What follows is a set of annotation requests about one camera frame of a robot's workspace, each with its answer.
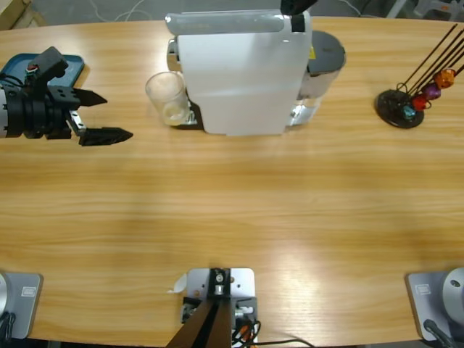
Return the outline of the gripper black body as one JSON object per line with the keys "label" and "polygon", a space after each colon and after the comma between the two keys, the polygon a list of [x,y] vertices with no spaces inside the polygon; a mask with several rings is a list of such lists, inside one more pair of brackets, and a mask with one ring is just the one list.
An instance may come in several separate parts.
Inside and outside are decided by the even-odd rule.
{"label": "gripper black body", "polygon": [[77,109],[83,105],[79,88],[49,86],[33,96],[18,86],[5,87],[5,136],[7,138],[69,139],[83,135],[86,127]]}

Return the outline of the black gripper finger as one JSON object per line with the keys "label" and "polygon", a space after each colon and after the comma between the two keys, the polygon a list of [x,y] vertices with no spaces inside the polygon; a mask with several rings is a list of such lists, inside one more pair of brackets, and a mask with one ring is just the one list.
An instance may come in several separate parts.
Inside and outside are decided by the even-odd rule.
{"label": "black gripper finger", "polygon": [[80,88],[74,88],[72,90],[72,95],[75,98],[73,103],[73,108],[79,107],[92,107],[99,104],[106,104],[107,100],[100,96],[99,94],[91,91]]}
{"label": "black gripper finger", "polygon": [[81,146],[108,146],[127,141],[133,133],[122,128],[87,128],[80,136]]}
{"label": "black gripper finger", "polygon": [[318,0],[281,0],[281,14],[300,15],[317,2]]}

